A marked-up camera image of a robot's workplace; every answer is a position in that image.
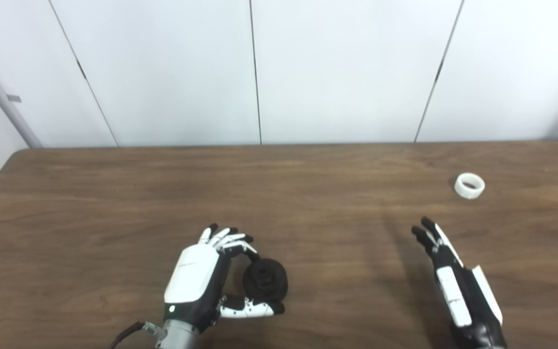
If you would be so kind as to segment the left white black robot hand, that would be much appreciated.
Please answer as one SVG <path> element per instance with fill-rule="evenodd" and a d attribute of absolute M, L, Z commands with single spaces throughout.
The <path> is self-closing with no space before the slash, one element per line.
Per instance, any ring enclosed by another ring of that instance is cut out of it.
<path fill-rule="evenodd" d="M 164 323 L 202 333 L 220 318 L 284 314 L 286 270 L 276 260 L 262 258 L 253 242 L 235 227 L 219 230 L 213 223 L 205 228 L 197 243 L 180 253 L 164 292 Z M 250 265 L 242 276 L 244 295 L 233 296 L 225 294 L 224 287 L 238 256 L 248 258 Z"/>

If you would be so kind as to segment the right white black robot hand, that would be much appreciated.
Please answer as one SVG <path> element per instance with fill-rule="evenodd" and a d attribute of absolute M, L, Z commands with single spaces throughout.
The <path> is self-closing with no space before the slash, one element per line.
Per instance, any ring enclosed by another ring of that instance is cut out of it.
<path fill-rule="evenodd" d="M 451 335 L 459 349 L 507 349 L 503 315 L 480 265 L 467 268 L 441 227 L 423 216 L 411 232 L 434 268 L 448 314 Z"/>

